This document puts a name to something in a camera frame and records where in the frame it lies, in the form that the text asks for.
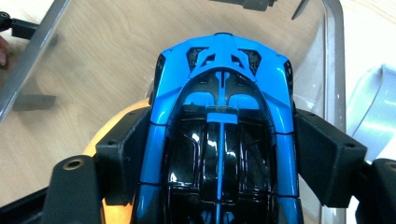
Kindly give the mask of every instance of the clear plastic tray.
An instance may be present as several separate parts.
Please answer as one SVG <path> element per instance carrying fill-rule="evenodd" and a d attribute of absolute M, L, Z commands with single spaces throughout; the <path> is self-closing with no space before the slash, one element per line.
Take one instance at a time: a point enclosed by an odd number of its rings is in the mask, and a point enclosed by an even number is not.
<path fill-rule="evenodd" d="M 0 205 L 46 187 L 56 162 L 81 153 L 145 97 L 163 49 L 200 35 L 228 32 L 289 57 L 297 107 L 344 130 L 341 5 L 307 1 L 292 21 L 299 4 L 277 1 L 261 12 L 206 0 L 55 0 L 0 90 Z M 319 204 L 301 186 L 304 211 L 318 222 Z"/>

